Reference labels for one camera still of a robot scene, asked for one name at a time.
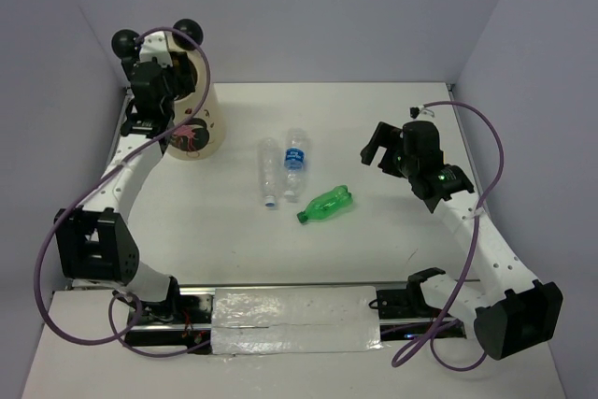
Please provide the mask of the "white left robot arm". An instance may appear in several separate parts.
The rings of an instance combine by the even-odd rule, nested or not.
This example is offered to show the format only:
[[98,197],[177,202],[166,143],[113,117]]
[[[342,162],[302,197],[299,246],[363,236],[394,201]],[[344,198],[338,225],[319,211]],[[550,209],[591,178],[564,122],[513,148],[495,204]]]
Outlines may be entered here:
[[143,183],[167,149],[174,104],[194,93],[196,75],[187,54],[172,47],[168,31],[139,37],[121,30],[112,47],[132,97],[103,181],[73,211],[56,215],[60,262],[67,278],[134,295],[146,314],[168,323],[182,313],[178,283],[141,262],[127,223]]

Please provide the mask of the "green plastic bottle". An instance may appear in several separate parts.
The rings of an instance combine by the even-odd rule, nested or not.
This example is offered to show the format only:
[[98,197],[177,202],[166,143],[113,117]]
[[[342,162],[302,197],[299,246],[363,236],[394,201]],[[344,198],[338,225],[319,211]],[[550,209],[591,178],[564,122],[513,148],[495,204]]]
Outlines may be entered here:
[[301,224],[310,221],[325,221],[352,204],[353,197],[348,186],[339,185],[314,198],[304,210],[296,214],[296,217]]

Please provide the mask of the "clear bottle with blue label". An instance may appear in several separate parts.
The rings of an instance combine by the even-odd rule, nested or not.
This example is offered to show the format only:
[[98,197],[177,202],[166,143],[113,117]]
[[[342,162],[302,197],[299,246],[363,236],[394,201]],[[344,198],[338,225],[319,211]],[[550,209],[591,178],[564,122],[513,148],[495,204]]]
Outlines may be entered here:
[[297,202],[306,186],[307,155],[311,141],[307,132],[300,128],[288,131],[284,151],[284,198],[289,202]]

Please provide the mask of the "clear bottle with blue cap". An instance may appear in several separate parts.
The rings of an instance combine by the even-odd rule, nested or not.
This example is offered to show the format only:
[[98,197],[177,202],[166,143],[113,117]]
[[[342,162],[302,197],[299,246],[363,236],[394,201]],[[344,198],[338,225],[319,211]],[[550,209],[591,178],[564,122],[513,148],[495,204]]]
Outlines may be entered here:
[[278,205],[279,146],[275,139],[265,138],[258,145],[258,175],[263,203],[267,208]]

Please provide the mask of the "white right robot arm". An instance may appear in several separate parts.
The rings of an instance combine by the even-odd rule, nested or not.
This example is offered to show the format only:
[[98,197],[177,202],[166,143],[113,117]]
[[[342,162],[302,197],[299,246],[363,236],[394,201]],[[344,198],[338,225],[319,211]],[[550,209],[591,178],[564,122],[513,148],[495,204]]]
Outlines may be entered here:
[[398,128],[381,122],[360,153],[362,163],[370,165],[378,149],[385,150],[381,171],[409,182],[471,257],[482,288],[459,286],[433,267],[410,275],[403,288],[377,291],[369,306],[383,320],[430,318],[446,307],[494,360],[549,341],[562,307],[561,290],[541,282],[478,207],[471,180],[459,166],[446,163],[436,126],[412,121]]

